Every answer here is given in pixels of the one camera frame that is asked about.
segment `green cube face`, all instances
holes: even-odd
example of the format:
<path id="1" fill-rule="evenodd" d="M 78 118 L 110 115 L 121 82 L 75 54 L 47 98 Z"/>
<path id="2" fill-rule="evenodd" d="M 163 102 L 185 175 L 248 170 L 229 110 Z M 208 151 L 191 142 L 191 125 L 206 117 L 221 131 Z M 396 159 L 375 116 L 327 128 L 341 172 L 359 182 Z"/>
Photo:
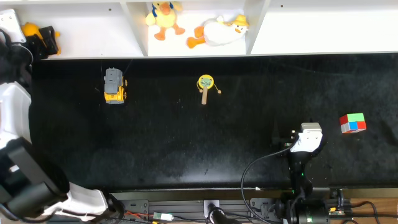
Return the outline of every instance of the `green cube face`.
<path id="1" fill-rule="evenodd" d="M 362 113 L 347 114 L 347 117 L 348 117 L 348 122 L 365 121 L 365 118 Z"/>

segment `white shelf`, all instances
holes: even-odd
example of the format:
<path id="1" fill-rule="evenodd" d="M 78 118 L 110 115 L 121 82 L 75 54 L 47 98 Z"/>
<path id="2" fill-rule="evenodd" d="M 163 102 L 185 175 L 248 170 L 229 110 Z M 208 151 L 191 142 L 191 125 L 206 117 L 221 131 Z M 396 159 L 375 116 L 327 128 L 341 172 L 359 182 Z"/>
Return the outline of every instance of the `white shelf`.
<path id="1" fill-rule="evenodd" d="M 181 0 L 177 24 L 166 40 L 148 27 L 150 0 L 0 0 L 21 24 L 53 26 L 61 33 L 61 58 L 225 57 L 242 55 L 398 52 L 397 0 Z M 189 49 L 187 38 L 208 19 L 250 23 L 244 39 Z"/>

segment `wooden handle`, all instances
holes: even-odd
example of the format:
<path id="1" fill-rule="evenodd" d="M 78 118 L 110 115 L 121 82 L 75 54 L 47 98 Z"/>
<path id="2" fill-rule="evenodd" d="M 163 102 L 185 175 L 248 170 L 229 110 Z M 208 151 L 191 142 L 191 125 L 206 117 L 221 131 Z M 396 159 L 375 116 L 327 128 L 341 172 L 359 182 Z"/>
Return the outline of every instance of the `wooden handle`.
<path id="1" fill-rule="evenodd" d="M 203 88 L 203 93 L 202 93 L 202 96 L 201 96 L 201 103 L 203 105 L 207 104 L 207 90 L 208 90 L 207 87 Z"/>

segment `blue square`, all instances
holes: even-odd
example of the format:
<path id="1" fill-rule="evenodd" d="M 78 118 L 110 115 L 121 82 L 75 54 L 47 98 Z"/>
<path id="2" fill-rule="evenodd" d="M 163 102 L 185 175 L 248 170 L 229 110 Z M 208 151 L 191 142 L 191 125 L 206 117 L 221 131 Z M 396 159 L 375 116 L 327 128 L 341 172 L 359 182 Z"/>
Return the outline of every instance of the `blue square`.
<path id="1" fill-rule="evenodd" d="M 349 130 L 350 131 L 358 130 L 358 124 L 356 122 L 350 122 L 349 123 Z"/>

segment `duck beak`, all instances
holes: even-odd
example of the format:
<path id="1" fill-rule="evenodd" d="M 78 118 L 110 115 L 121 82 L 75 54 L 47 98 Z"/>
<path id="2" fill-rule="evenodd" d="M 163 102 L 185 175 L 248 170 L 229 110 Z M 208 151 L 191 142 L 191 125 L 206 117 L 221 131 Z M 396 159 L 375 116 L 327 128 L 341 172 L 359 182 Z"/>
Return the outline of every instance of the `duck beak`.
<path id="1" fill-rule="evenodd" d="M 170 4 L 167 2 L 160 5 L 160 11 L 165 15 L 169 15 L 171 10 Z"/>

